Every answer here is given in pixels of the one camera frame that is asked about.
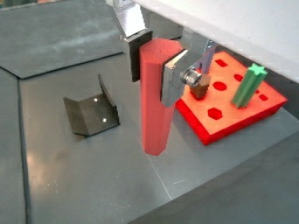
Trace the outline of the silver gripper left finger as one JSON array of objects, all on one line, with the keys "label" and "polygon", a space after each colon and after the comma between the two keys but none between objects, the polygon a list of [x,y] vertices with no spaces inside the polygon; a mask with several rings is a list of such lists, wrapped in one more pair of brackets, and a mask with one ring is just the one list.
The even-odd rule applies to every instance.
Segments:
[{"label": "silver gripper left finger", "polygon": [[105,2],[124,43],[130,81],[136,82],[140,80],[138,48],[152,40],[153,32],[145,27],[144,16],[137,3],[132,0],[105,0]]}]

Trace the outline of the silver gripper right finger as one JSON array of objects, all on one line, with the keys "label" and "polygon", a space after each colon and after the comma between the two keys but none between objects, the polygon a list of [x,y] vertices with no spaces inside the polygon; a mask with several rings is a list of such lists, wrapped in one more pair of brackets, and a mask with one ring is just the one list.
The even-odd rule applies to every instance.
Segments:
[{"label": "silver gripper right finger", "polygon": [[188,28],[181,30],[181,51],[163,65],[161,103],[171,107],[183,96],[184,86],[195,87],[205,75],[200,60],[207,46],[217,44]]}]

